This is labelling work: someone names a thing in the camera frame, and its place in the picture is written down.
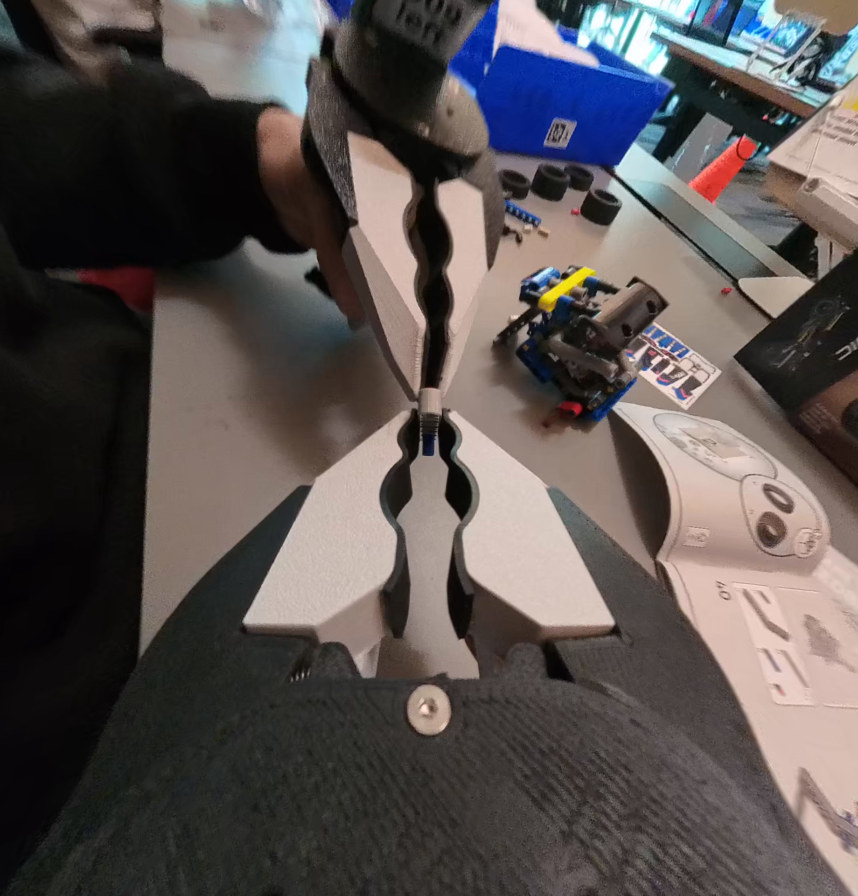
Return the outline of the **blue lego vehicle model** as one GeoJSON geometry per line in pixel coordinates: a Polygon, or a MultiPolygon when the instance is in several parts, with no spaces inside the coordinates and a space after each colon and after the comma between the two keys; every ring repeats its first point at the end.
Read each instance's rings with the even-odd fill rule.
{"type": "Polygon", "coordinates": [[[647,327],[669,308],[666,297],[645,280],[616,286],[596,270],[547,266],[520,283],[520,315],[493,338],[500,349],[520,334],[515,355],[558,401],[546,428],[567,421],[603,420],[636,384],[637,363],[629,353],[647,327]]]}

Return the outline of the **black toy set box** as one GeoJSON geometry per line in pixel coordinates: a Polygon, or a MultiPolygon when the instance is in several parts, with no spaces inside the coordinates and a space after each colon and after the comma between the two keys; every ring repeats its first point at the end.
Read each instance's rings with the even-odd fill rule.
{"type": "Polygon", "coordinates": [[[858,487],[858,248],[734,358],[858,487]]]}

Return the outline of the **wooden background table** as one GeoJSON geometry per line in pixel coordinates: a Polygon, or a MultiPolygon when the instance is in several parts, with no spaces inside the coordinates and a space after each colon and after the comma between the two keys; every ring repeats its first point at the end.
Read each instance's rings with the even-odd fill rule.
{"type": "Polygon", "coordinates": [[[672,84],[669,99],[677,101],[651,151],[661,163],[675,156],[706,115],[762,149],[772,149],[833,95],[812,87],[792,88],[768,78],[767,63],[748,65],[748,57],[739,51],[669,29],[655,31],[653,40],[668,54],[662,77],[672,84]]]}

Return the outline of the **white flat stand base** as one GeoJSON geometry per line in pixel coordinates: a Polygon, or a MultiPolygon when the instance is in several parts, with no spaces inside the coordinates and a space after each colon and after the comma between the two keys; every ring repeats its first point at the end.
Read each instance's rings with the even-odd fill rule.
{"type": "Polygon", "coordinates": [[[800,276],[746,277],[737,280],[739,292],[769,319],[776,319],[808,292],[814,281],[800,276]]]}

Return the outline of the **instruction booklet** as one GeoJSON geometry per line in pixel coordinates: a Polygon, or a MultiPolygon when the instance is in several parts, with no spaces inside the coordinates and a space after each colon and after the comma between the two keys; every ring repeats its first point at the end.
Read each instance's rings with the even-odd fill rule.
{"type": "Polygon", "coordinates": [[[631,403],[616,414],[667,488],[659,572],[795,818],[858,894],[858,567],[803,482],[726,424],[631,403]]]}

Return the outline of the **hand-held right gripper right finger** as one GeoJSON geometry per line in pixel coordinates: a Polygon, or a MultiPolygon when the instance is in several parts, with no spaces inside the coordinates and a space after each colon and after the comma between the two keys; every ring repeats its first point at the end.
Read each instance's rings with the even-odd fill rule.
{"type": "Polygon", "coordinates": [[[510,649],[615,632],[616,622],[551,490],[456,411],[439,424],[445,499],[457,516],[447,609],[479,676],[510,649]]]}

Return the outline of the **sticker sheet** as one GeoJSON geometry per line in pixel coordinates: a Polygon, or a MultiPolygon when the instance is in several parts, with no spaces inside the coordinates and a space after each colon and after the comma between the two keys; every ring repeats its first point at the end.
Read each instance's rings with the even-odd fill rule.
{"type": "Polygon", "coordinates": [[[656,323],[628,344],[626,354],[638,378],[683,409],[692,408],[722,374],[719,367],[656,323]]]}

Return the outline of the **pile of loose lego pieces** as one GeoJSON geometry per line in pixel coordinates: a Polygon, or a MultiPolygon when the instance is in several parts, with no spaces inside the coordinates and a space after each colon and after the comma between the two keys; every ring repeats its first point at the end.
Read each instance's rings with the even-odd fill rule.
{"type": "Polygon", "coordinates": [[[517,244],[521,244],[526,237],[531,235],[536,235],[544,240],[550,237],[549,230],[539,216],[515,203],[511,198],[506,198],[504,200],[502,237],[512,238],[517,244]]]}

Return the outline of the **red fabric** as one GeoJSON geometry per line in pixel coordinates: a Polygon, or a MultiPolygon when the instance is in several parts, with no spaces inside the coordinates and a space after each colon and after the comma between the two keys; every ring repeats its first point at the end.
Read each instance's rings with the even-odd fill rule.
{"type": "Polygon", "coordinates": [[[156,274],[151,268],[85,268],[77,270],[77,277],[87,285],[109,289],[135,312],[150,315],[153,311],[156,274]]]}

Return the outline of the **person's left hand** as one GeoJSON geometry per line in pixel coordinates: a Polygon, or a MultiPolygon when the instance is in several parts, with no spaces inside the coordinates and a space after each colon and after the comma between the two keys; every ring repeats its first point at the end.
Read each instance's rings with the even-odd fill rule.
{"type": "Polygon", "coordinates": [[[281,106],[267,106],[256,127],[258,173],[279,224],[300,247],[315,253],[329,293],[349,325],[359,329],[364,311],[343,257],[345,230],[336,197],[307,166],[303,122],[281,106]]]}

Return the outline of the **white printed sign board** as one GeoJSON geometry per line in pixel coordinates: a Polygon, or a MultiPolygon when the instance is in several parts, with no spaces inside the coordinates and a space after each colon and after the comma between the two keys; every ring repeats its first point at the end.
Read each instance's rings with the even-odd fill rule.
{"type": "Polygon", "coordinates": [[[821,178],[858,197],[858,74],[769,158],[795,174],[821,178]]]}

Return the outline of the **white sign holder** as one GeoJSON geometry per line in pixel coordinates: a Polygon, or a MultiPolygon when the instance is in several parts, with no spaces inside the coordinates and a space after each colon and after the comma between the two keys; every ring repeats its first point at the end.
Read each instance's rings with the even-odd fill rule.
{"type": "Polygon", "coordinates": [[[824,178],[808,178],[794,195],[797,209],[818,234],[846,250],[858,248],[858,200],[824,178]]]}

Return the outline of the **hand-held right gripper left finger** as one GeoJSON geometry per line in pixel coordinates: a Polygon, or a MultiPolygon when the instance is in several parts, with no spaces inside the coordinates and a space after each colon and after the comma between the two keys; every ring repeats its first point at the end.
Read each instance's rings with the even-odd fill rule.
{"type": "Polygon", "coordinates": [[[410,606],[405,532],[420,449],[415,410],[397,414],[318,476],[244,616],[246,633],[342,644],[375,676],[382,641],[410,606]]]}

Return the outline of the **person's left forearm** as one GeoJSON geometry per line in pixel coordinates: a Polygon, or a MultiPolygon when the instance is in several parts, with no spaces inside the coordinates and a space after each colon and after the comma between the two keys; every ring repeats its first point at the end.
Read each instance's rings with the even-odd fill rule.
{"type": "Polygon", "coordinates": [[[0,239],[38,271],[208,261],[247,238],[304,252],[261,179],[274,111],[159,63],[96,83],[0,41],[0,239]]]}

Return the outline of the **orange traffic cone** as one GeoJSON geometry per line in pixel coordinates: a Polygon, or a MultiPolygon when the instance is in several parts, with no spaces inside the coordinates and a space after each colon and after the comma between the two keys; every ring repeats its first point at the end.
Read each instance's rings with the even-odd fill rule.
{"type": "Polygon", "coordinates": [[[757,141],[746,135],[738,137],[690,181],[689,188],[715,204],[737,173],[755,157],[759,147],[757,141]]]}

